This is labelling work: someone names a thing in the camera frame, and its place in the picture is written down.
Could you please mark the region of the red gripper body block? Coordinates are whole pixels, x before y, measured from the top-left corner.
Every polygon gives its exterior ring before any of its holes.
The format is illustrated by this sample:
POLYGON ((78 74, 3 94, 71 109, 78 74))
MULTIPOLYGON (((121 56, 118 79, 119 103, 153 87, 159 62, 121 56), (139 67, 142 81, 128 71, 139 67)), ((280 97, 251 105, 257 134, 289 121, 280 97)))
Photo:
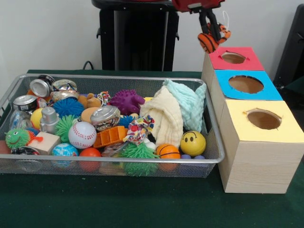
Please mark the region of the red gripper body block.
POLYGON ((190 12, 196 8, 214 9, 220 7, 220 0, 172 0, 175 9, 179 12, 190 12))

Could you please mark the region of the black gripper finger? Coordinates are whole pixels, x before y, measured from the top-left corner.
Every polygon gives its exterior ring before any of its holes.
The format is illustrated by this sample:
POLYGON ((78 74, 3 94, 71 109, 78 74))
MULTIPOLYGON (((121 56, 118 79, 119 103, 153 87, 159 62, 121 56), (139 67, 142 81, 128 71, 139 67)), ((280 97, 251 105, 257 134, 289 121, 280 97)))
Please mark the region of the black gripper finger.
POLYGON ((202 33, 209 33, 209 27, 206 18, 209 17, 209 11, 199 12, 199 22, 202 29, 202 33))
POLYGON ((210 22, 210 31, 211 31, 213 38, 216 41, 219 41, 221 39, 221 34, 220 34, 216 16, 211 9, 207 10, 207 18, 209 19, 209 22, 210 22))

